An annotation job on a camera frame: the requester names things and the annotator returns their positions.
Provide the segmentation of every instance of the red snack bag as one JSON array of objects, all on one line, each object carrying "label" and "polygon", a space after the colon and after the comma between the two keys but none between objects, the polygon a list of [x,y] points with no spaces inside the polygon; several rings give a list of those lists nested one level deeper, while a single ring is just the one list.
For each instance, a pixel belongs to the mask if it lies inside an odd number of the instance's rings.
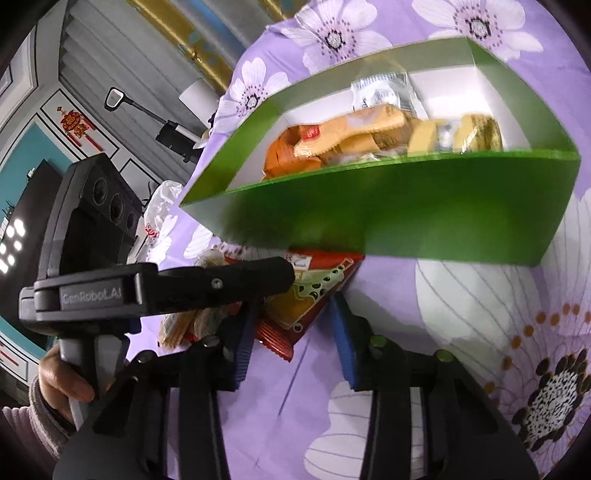
[{"label": "red snack bag", "polygon": [[279,251],[223,244],[228,263],[283,256],[292,263],[295,282],[291,289],[267,298],[256,338],[269,350],[291,361],[294,345],[314,322],[329,296],[341,288],[365,257],[320,251]]}]

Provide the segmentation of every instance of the light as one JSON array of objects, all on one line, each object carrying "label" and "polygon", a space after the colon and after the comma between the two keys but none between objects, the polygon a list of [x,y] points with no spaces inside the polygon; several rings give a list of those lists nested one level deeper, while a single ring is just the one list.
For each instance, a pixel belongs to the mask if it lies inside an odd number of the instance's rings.
[{"label": "light", "polygon": [[25,236],[25,224],[22,222],[21,219],[17,218],[14,220],[14,228],[17,229],[17,233],[20,236]]}]

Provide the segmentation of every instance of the flower center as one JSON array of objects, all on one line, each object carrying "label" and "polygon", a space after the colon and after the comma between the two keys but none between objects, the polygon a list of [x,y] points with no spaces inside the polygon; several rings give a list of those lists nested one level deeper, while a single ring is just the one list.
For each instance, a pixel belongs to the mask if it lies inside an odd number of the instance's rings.
[{"label": "flower center", "polygon": [[466,19],[466,25],[470,29],[470,34],[474,35],[478,40],[484,40],[486,37],[491,36],[491,23],[488,20],[473,17]]},{"label": "flower center", "polygon": [[588,364],[587,349],[584,348],[579,353],[561,357],[554,371],[550,370],[548,357],[536,367],[535,374],[540,378],[538,387],[531,393],[527,405],[515,412],[511,420],[513,425],[519,426],[517,436],[532,452],[547,441],[558,442],[569,428],[585,395],[591,390]]},{"label": "flower center", "polygon": [[246,98],[246,108],[248,110],[253,110],[256,108],[256,106],[258,105],[259,100],[261,100],[261,97],[257,96],[256,93],[252,93],[250,94],[247,98]]},{"label": "flower center", "polygon": [[558,430],[577,398],[577,374],[564,370],[540,390],[525,420],[533,442]]},{"label": "flower center", "polygon": [[340,50],[343,45],[345,45],[343,35],[337,30],[330,30],[324,40],[330,48],[336,51]]}]

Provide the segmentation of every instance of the plastic bag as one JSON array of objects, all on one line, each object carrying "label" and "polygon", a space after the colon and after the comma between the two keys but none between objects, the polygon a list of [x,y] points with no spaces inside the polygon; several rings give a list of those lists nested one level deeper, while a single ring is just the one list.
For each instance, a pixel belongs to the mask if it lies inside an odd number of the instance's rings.
[{"label": "plastic bag", "polygon": [[168,211],[178,196],[181,194],[183,186],[172,180],[166,180],[160,185],[146,207],[144,213],[145,229],[150,240],[155,240],[160,234],[160,229]]},{"label": "plastic bag", "polygon": [[354,111],[389,103],[421,120],[428,119],[406,72],[378,73],[355,80],[351,91]]}]

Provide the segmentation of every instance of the table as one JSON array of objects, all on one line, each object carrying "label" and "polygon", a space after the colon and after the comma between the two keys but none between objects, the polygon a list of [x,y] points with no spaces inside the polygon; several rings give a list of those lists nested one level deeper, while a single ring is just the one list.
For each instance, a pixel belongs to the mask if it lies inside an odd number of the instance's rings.
[{"label": "table", "polygon": [[[454,352],[513,424],[544,476],[574,442],[591,405],[591,140],[584,131],[591,124],[591,74],[540,4],[309,3],[295,19],[269,26],[242,56],[189,186],[241,119],[271,93],[353,56],[450,35],[471,36],[506,60],[577,144],[583,161],[564,220],[538,267],[367,257],[346,296],[354,313],[403,348]],[[190,265],[208,241],[203,227],[174,205],[152,260],[160,268]],[[249,250],[251,258],[267,254]],[[159,319],[144,319],[143,325],[132,353],[157,349]],[[286,363],[255,345],[241,389],[220,393],[230,471],[241,480],[357,478],[371,394],[354,393],[343,381],[325,318],[295,352]],[[416,478],[423,438],[420,402],[413,395]]]}]

